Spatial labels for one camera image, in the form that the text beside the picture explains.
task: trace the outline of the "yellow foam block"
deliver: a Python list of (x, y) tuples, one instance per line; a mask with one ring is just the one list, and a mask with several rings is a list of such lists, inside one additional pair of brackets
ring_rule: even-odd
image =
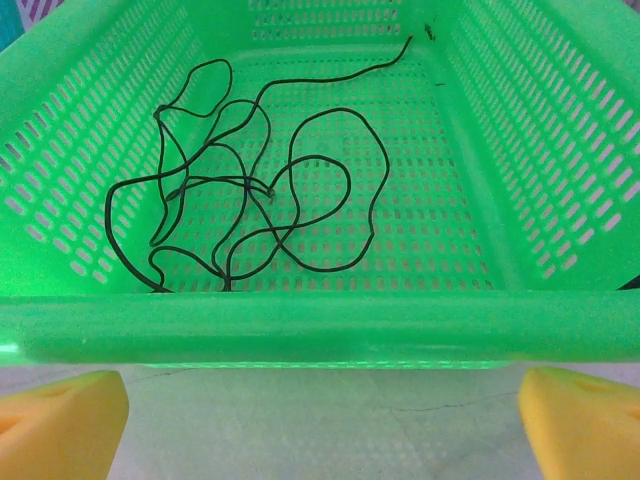
[(118, 372), (0, 399), (0, 478), (104, 480), (128, 413)]
[(519, 406), (546, 480), (640, 479), (640, 390), (560, 368), (532, 368)]

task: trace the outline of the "floor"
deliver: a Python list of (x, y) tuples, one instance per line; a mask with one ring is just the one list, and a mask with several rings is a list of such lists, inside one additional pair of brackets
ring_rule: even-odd
[[(496, 370), (160, 370), (118, 366), (129, 421), (109, 480), (539, 480)], [(640, 386), (637, 364), (570, 368)], [(0, 370), (0, 394), (109, 366)]]

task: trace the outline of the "black cable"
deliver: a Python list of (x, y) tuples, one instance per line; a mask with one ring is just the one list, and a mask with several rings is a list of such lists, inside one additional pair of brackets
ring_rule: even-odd
[[(161, 146), (160, 146), (160, 155), (159, 155), (159, 159), (158, 159), (158, 170), (157, 173), (154, 175), (147, 175), (147, 176), (142, 176), (142, 177), (137, 177), (137, 178), (131, 178), (128, 180), (123, 180), (120, 182), (115, 183), (114, 185), (112, 185), (109, 190), (107, 191), (107, 195), (106, 195), (106, 199), (105, 199), (105, 233), (107, 236), (107, 239), (109, 241), (109, 243), (111, 244), (111, 247), (113, 248), (114, 252), (116, 253), (116, 255), (118, 256), (118, 258), (120, 259), (120, 261), (123, 263), (123, 265), (138, 279), (140, 280), (142, 283), (144, 283), (145, 285), (151, 287), (155, 292), (171, 292), (171, 290), (167, 289), (166, 287), (164, 287), (164, 282), (165, 282), (165, 274), (162, 271), (162, 269), (160, 269), (158, 267), (158, 265), (155, 263), (154, 259), (155, 256), (162, 251), (173, 251), (173, 252), (177, 252), (179, 254), (182, 255), (186, 255), (188, 257), (190, 257), (191, 259), (195, 260), (199, 265), (201, 265), (206, 271), (208, 271), (209, 273), (211, 273), (212, 275), (216, 276), (217, 278), (221, 278), (224, 281), (224, 286), (223, 286), (223, 291), (231, 291), (232, 290), (232, 282), (236, 281), (236, 280), (241, 280), (241, 279), (246, 279), (249, 278), (253, 275), (258, 274), (260, 271), (262, 271), (264, 268), (266, 268), (266, 266), (271, 262), (271, 260), (273, 259), (273, 257), (275, 256), (275, 254), (277, 253), (278, 250), (283, 250), (290, 258), (292, 258), (292, 260), (294, 260), (299, 266), (301, 266), (304, 269), (310, 270), (310, 271), (314, 271), (314, 272), (323, 272), (323, 273), (330, 273), (330, 272), (338, 272), (338, 271), (343, 271), (349, 268), (352, 268), (353, 266), (355, 266), (360, 260), (362, 260), (362, 258), (364, 257), (364, 255), (366, 254), (367, 250), (369, 249), (373, 238), (375, 236), (375, 228), (374, 228), (374, 223), (373, 223), (373, 211), (375, 208), (375, 204), (377, 202), (378, 197), (380, 196), (380, 193), (382, 192), (382, 189), (384, 188), (384, 185), (389, 177), (389, 173), (390, 173), (390, 168), (391, 168), (391, 163), (389, 160), (389, 156), (388, 153), (382, 143), (382, 141), (380, 140), (380, 137), (378, 136), (378, 134), (376, 133), (376, 131), (373, 129), (373, 127), (369, 124), (369, 122), (365, 119), (364, 116), (362, 116), (360, 113), (356, 112), (355, 110), (352, 110), (350, 108), (347, 107), (335, 107), (335, 108), (331, 108), (328, 110), (325, 110), (323, 112), (317, 113), (315, 115), (312, 115), (310, 117), (308, 117), (307, 119), (305, 119), (295, 130), (291, 141), (289, 143), (289, 154), (288, 154), (288, 158), (287, 158), (287, 164), (282, 167), (277, 173), (276, 175), (273, 177), (272, 181), (267, 184), (264, 181), (260, 180), (259, 178), (257, 178), (255, 176), (255, 171), (257, 169), (257, 166), (261, 160), (261, 158), (263, 157), (266, 148), (268, 146), (268, 143), (271, 139), (271, 121), (269, 119), (269, 116), (267, 114), (267, 112), (264, 110), (264, 108), (262, 106), (260, 106), (260, 101), (263, 98), (263, 96), (265, 95), (265, 93), (267, 92), (267, 90), (273, 86), (277, 86), (277, 85), (286, 85), (286, 84), (292, 84), (292, 83), (311, 83), (311, 84), (327, 84), (327, 83), (337, 83), (337, 82), (343, 82), (343, 81), (348, 81), (351, 79), (354, 79), (356, 77), (359, 77), (361, 75), (364, 75), (368, 72), (377, 70), (377, 69), (382, 69), (382, 68), (387, 68), (390, 67), (392, 65), (394, 65), (395, 63), (397, 63), (405, 54), (410, 42), (412, 40), (412, 36), (409, 36), (409, 38), (406, 40), (406, 42), (404, 43), (402, 50), (400, 51), (400, 53), (393, 59), (390, 60), (388, 62), (384, 62), (384, 63), (380, 63), (380, 64), (376, 64), (376, 65), (372, 65), (369, 66), (367, 68), (364, 68), (362, 70), (359, 70), (355, 73), (352, 73), (350, 75), (345, 75), (345, 76), (340, 76), (340, 77), (334, 77), (334, 78), (327, 78), (327, 79), (316, 79), (316, 78), (293, 78), (293, 79), (282, 79), (282, 80), (274, 80), (271, 82), (268, 82), (267, 84), (265, 84), (261, 90), (259, 91), (258, 95), (256, 96), (255, 100), (248, 100), (248, 99), (239, 99), (239, 100), (233, 100), (231, 102), (227, 102), (226, 104), (224, 104), (222, 106), (222, 108), (219, 109), (220, 105), (222, 105), (222, 103), (226, 100), (226, 98), (228, 97), (230, 91), (231, 91), (231, 86), (232, 86), (232, 82), (233, 82), (233, 70), (231, 67), (231, 64), (225, 60), (225, 59), (216, 59), (216, 60), (211, 60), (208, 62), (204, 62), (202, 64), (199, 64), (195, 67), (193, 67), (189, 73), (187, 74), (187, 78), (185, 80), (185, 83), (183, 85), (183, 87), (181, 88), (180, 92), (178, 93), (178, 95), (169, 103), (166, 105), (160, 105), (156, 111), (154, 112), (154, 119), (156, 120), (156, 123), (158, 125), (158, 131), (159, 131), (159, 136), (160, 136), (160, 142), (161, 142)], [(189, 111), (183, 107), (176, 107), (175, 104), (179, 101), (180, 97), (184, 94), (184, 92), (187, 89), (187, 86), (189, 84), (189, 81), (191, 79), (191, 76), (199, 69), (208, 66), (208, 65), (212, 65), (215, 63), (224, 63), (228, 69), (229, 69), (229, 84), (227, 87), (227, 90), (225, 92), (225, 94), (223, 95), (223, 97), (220, 99), (220, 101), (218, 101), (218, 103), (216, 103), (216, 105), (214, 106), (214, 108), (208, 112), (208, 113), (196, 113), (196, 112), (192, 112)], [(251, 110), (249, 112), (249, 114), (247, 115), (247, 117), (245, 118), (245, 120), (243, 120), (240, 124), (236, 125), (235, 127), (232, 127), (218, 135), (214, 135), (215, 129), (218, 125), (218, 122), (221, 118), (222, 113), (224, 112), (224, 110), (226, 110), (229, 106), (234, 105), (234, 104), (238, 104), (238, 103), (248, 103), (251, 105)], [(216, 116), (216, 119), (214, 120), (211, 129), (209, 130), (207, 136), (205, 137), (205, 140), (203, 142), (203, 145), (195, 152), (195, 154), (193, 154), (190, 158), (187, 158), (183, 149), (181, 148), (179, 142), (177, 141), (177, 139), (175, 138), (175, 136), (171, 133), (171, 130), (167, 127), (167, 125), (162, 121), (161, 119), (161, 113), (165, 112), (165, 111), (169, 111), (169, 110), (174, 110), (174, 111), (180, 111), (189, 115), (192, 115), (194, 117), (197, 118), (207, 118), (212, 116), (216, 111), (218, 111), (218, 114)], [(249, 124), (249, 122), (253, 119), (253, 116), (255, 115), (256, 110), (260, 110), (260, 112), (262, 113), (266, 123), (267, 123), (267, 136), (266, 139), (263, 143), (263, 146), (259, 152), (259, 154), (257, 155), (257, 157), (255, 158), (253, 165), (251, 167), (251, 170), (249, 172), (249, 174), (247, 174), (246, 172), (246, 168), (244, 165), (244, 162), (241, 158), (241, 156), (238, 154), (238, 152), (233, 149), (231, 146), (221, 143), (220, 140), (224, 139), (225, 137), (228, 137), (229, 135), (240, 131), (241, 129), (243, 129), (245, 126), (247, 126)], [(367, 128), (367, 130), (372, 134), (372, 136), (374, 137), (376, 143), (378, 144), (378, 147), (380, 148), (384, 158), (385, 158), (385, 173), (383, 175), (383, 178), (378, 186), (378, 188), (376, 189), (371, 203), (369, 205), (369, 209), (368, 209), (368, 224), (369, 224), (369, 236), (365, 242), (365, 244), (363, 245), (363, 248), (361, 249), (360, 253), (356, 256), (355, 259), (353, 259), (352, 261), (348, 262), (345, 265), (341, 265), (341, 266), (336, 266), (336, 267), (328, 267), (328, 268), (319, 268), (319, 267), (314, 267), (312, 265), (308, 265), (305, 262), (303, 262), (301, 259), (299, 259), (295, 254), (293, 254), (285, 245), (284, 242), (287, 240), (287, 238), (291, 235), (291, 233), (293, 233), (295, 230), (300, 229), (300, 228), (304, 228), (304, 227), (308, 227), (314, 224), (317, 224), (329, 217), (331, 217), (332, 215), (334, 215), (336, 212), (338, 212), (343, 206), (344, 204), (348, 201), (349, 196), (351, 194), (351, 175), (349, 173), (349, 170), (347, 169), (347, 167), (340, 161), (332, 159), (330, 157), (324, 156), (324, 155), (319, 155), (319, 154), (314, 154), (314, 155), (305, 155), (302, 157), (298, 157), (296, 159), (293, 159), (293, 146), (295, 143), (295, 139), (297, 137), (297, 135), (299, 134), (299, 132), (302, 130), (302, 128), (307, 125), (308, 123), (312, 122), (315, 119), (318, 119), (320, 117), (326, 116), (326, 115), (330, 115), (330, 114), (336, 114), (336, 113), (346, 113), (349, 115), (353, 115), (355, 117), (357, 117), (362, 124), (365, 126), (365, 128)], [(166, 135), (169, 137), (169, 139), (176, 145), (178, 152), (182, 158), (182, 164), (179, 165), (178, 167), (175, 167), (173, 169), (170, 169), (168, 171), (163, 172), (162, 171), (162, 167), (163, 167), (163, 163), (164, 163), (164, 154), (165, 154), (165, 133)], [(224, 176), (217, 176), (217, 177), (205, 177), (205, 176), (191, 176), (190, 175), (190, 171), (189, 168), (191, 165), (194, 164), (194, 162), (201, 157), (201, 155), (208, 149), (208, 148), (223, 148), (226, 149), (228, 151), (230, 151), (234, 157), (236, 158), (236, 160), (239, 163), (240, 166), (240, 170), (241, 170), (241, 175), (224, 175)], [(331, 211), (329, 211), (328, 213), (325, 213), (324, 215), (321, 215), (320, 217), (317, 217), (315, 219), (312, 220), (308, 220), (306, 222), (300, 222), (300, 216), (301, 216), (301, 206), (300, 206), (300, 202), (298, 200), (297, 197), (297, 193), (296, 193), (296, 189), (295, 189), (295, 182), (294, 182), (294, 178), (293, 178), (293, 168), (296, 167), (297, 165), (300, 165), (304, 162), (310, 161), (310, 160), (322, 160), (324, 162), (327, 162), (331, 165), (337, 166), (339, 167), (342, 172), (344, 173), (345, 176), (345, 183), (346, 183), (346, 188), (345, 188), (345, 192), (344, 195), (341, 199), (341, 201), (338, 203), (338, 205), (336, 207), (334, 207)], [(173, 190), (172, 192), (170, 192), (168, 195), (165, 196), (164, 194), (164, 190), (162, 187), (162, 180), (165, 178), (169, 178), (172, 177), (176, 174), (182, 174), (184, 172), (184, 179), (182, 180), (180, 186)], [(275, 226), (273, 224), (273, 222), (271, 221), (271, 219), (269, 218), (269, 215), (267, 214), (266, 210), (264, 209), (264, 207), (262, 206), (262, 204), (260, 203), (260, 201), (258, 200), (258, 198), (254, 195), (255, 192), (261, 193), (262, 195), (266, 196), (267, 198), (269, 198), (269, 201), (273, 200), (273, 197), (275, 195), (275, 190), (274, 187), (277, 184), (278, 180), (282, 177), (282, 175), (284, 175), (285, 173), (288, 174), (288, 179), (289, 179), (289, 188), (291, 189), (291, 194), (294, 200), (294, 203), (296, 205), (296, 214), (294, 217), (294, 220), (292, 223), (287, 224), (287, 225), (280, 225), (280, 226)], [(113, 229), (112, 229), (112, 208), (113, 208), (113, 198), (115, 193), (120, 189), (120, 188), (124, 188), (126, 186), (131, 186), (131, 185), (135, 185), (138, 183), (143, 183), (143, 182), (149, 182), (149, 181), (155, 181), (157, 183), (158, 186), (158, 192), (160, 195), (160, 199), (163, 203), (163, 209), (164, 209), (164, 213), (162, 216), (162, 219), (158, 225), (158, 228), (156, 229), (156, 231), (154, 232), (154, 234), (151, 237), (150, 240), (150, 245), (153, 248), (153, 250), (150, 252), (149, 257), (148, 257), (148, 262), (150, 264), (150, 266), (156, 271), (158, 272), (158, 275), (160, 277), (160, 282), (156, 283), (153, 280), (151, 280), (150, 278), (146, 277), (145, 275), (143, 275), (139, 270), (137, 270), (135, 268), (135, 266), (131, 263), (131, 261), (126, 257), (126, 255), (124, 255), (124, 252), (122, 251), (120, 245), (118, 244), (118, 242), (115, 239), (115, 236), (113, 234)], [(175, 247), (175, 246), (167, 246), (167, 245), (161, 245), (163, 242), (165, 242), (170, 236), (171, 234), (175, 231), (175, 229), (177, 228), (177, 226), (180, 223), (180, 220), (182, 218), (182, 214), (184, 211), (184, 205), (185, 205), (185, 198), (186, 198), (186, 192), (190, 189), (193, 188), (197, 188), (199, 186), (205, 185), (207, 183), (211, 183), (211, 182), (220, 182), (220, 183), (227, 183), (229, 185), (233, 185), (239, 188), (242, 188), (243, 191), (243, 201), (242, 201), (242, 205), (240, 208), (240, 211), (238, 213), (238, 215), (236, 216), (236, 219), (234, 220), (231, 228), (225, 233), (225, 235), (223, 235), (223, 237), (217, 242), (217, 244), (214, 246), (212, 252), (211, 252), (211, 264), (206, 263), (204, 260), (202, 260), (200, 257), (198, 257), (197, 255), (195, 255), (194, 253), (180, 248), (180, 247)], [(176, 198), (179, 198), (179, 206), (178, 206), (178, 212), (176, 214), (176, 217), (174, 218), (171, 226), (167, 229), (167, 231), (160, 236), (161, 232), (163, 231), (168, 215), (169, 215), (169, 206), (168, 206), (168, 202), (175, 200)], [(225, 269), (223, 270), (220, 265), (217, 262), (216, 259), (216, 255), (217, 252), (219, 251), (219, 249), (221, 248), (221, 246), (231, 237), (231, 235), (233, 234), (233, 232), (235, 231), (235, 229), (238, 227), (239, 223), (241, 222), (246, 207), (247, 207), (247, 203), (248, 200), (251, 200), (253, 204), (255, 204), (259, 211), (261, 212), (262, 217), (264, 218), (267, 227), (266, 228), (262, 228), (262, 229), (258, 229), (255, 230), (247, 235), (244, 235), (242, 238), (240, 238), (238, 241), (236, 241), (230, 248), (229, 253), (227, 255), (226, 258), (226, 264), (225, 264)], [(282, 236), (280, 236), (278, 234), (278, 232), (284, 232), (284, 234)], [(235, 253), (235, 251), (239, 248), (239, 246), (245, 242), (246, 240), (262, 234), (262, 233), (271, 233), (274, 236), (274, 239), (276, 240), (276, 246), (273, 248), (271, 254), (268, 256), (268, 259), (263, 262), (258, 268), (252, 270), (251, 272), (242, 274), (242, 275), (232, 275), (231, 273), (231, 265), (232, 265), (232, 257), (233, 254)]]

